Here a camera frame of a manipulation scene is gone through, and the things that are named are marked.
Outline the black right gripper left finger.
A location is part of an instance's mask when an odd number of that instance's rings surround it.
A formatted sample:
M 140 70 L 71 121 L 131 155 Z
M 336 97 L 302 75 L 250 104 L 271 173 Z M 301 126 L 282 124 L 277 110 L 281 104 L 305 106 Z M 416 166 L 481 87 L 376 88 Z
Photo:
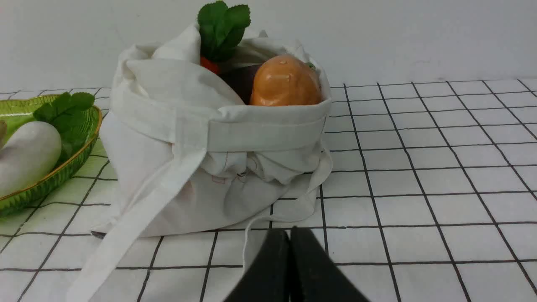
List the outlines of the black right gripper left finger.
M 289 237 L 285 231 L 271 230 L 261 250 L 247 268 L 226 302 L 287 302 Z

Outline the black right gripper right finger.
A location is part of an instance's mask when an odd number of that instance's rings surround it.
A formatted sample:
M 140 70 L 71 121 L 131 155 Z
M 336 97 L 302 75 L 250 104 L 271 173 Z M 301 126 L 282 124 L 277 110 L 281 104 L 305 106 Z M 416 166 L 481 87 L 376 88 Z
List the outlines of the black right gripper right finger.
M 330 260 L 314 233 L 290 230 L 289 290 L 291 302 L 368 302 Z

